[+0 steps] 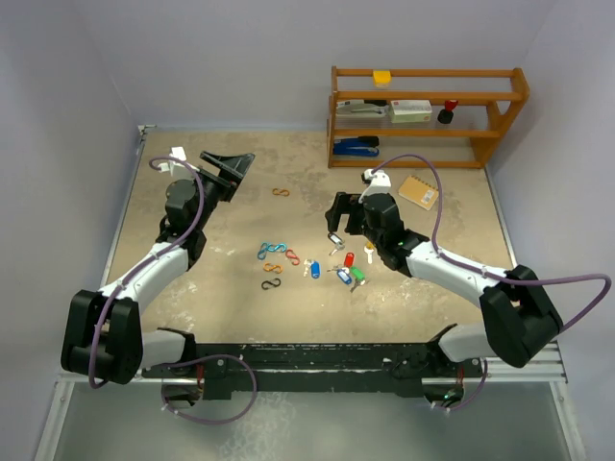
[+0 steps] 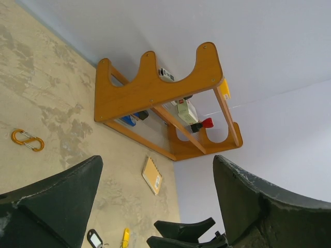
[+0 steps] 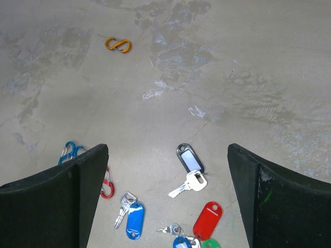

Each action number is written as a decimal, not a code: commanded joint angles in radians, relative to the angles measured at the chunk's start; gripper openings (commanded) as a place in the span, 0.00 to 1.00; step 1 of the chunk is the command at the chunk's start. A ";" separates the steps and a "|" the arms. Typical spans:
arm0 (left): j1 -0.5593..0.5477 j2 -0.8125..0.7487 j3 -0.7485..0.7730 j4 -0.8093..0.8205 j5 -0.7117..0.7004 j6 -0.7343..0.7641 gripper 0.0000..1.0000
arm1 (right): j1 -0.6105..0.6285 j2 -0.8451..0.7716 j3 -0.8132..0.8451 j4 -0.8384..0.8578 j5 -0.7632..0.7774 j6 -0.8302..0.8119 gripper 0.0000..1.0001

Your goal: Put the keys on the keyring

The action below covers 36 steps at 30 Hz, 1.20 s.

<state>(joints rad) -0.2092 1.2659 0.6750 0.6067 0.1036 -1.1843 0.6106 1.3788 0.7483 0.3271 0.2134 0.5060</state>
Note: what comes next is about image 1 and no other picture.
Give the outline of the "key with yellow tag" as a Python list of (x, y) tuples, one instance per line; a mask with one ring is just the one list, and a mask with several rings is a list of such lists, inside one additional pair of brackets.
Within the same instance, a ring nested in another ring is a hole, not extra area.
[(364, 252), (366, 253), (367, 262), (369, 264), (373, 263), (373, 253), (375, 251), (375, 247), (371, 243), (367, 243), (364, 246)]

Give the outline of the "teal carabiner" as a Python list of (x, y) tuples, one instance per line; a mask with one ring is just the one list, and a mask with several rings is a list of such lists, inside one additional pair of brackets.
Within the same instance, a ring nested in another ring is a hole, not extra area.
[(267, 242), (263, 242), (260, 245), (260, 248), (257, 253), (257, 258), (259, 260), (264, 260), (266, 258), (266, 255), (268, 254), (268, 247), (269, 247), (269, 244)]

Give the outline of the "orange red carabiner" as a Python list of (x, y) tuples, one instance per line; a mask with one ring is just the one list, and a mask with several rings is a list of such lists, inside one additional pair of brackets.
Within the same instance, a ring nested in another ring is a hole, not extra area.
[(283, 272), (283, 267), (280, 264), (272, 264), (272, 263), (266, 262), (263, 264), (263, 270), (265, 272), (273, 272), (276, 274), (281, 274)]

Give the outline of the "black carabiner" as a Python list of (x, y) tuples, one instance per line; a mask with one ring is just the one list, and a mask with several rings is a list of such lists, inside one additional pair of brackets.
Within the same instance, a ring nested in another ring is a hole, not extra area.
[(274, 278), (274, 279), (268, 279), (268, 280), (264, 280), (261, 283), (261, 289), (262, 290), (269, 290), (269, 289), (273, 289), (273, 288), (278, 288), (280, 287), (282, 284), (282, 281), (279, 278)]

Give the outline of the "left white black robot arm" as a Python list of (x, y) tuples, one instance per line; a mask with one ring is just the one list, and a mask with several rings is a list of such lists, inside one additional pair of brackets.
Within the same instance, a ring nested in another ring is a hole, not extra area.
[(146, 333), (141, 316), (199, 260), (207, 242), (205, 224), (219, 203), (233, 198), (255, 160), (253, 154), (208, 152), (200, 158), (218, 171), (192, 165), (180, 147), (150, 160), (152, 169), (172, 178), (153, 246), (117, 280), (96, 291), (81, 290), (70, 302), (61, 366), (86, 376), (94, 389), (109, 382), (127, 384), (156, 366), (164, 365), (175, 376), (188, 376), (197, 367), (193, 334), (173, 328)]

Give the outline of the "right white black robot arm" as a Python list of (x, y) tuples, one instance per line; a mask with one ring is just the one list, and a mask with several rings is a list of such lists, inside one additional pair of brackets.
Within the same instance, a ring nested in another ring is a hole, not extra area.
[(435, 374), (448, 376), (462, 361), (487, 356), (522, 368), (562, 332), (563, 322), (546, 290), (530, 285), (537, 280), (530, 268), (497, 269), (492, 279), (486, 275), (489, 268), (475, 273), (465, 260), (461, 266), (451, 263), (452, 255), (435, 250), (428, 237), (405, 227), (388, 193), (360, 199), (338, 192), (325, 213), (328, 232), (337, 232), (343, 215), (349, 217), (345, 231), (373, 244), (387, 268), (434, 283), (480, 309), (480, 323), (445, 328), (434, 338), (437, 346), (428, 351), (427, 361)]

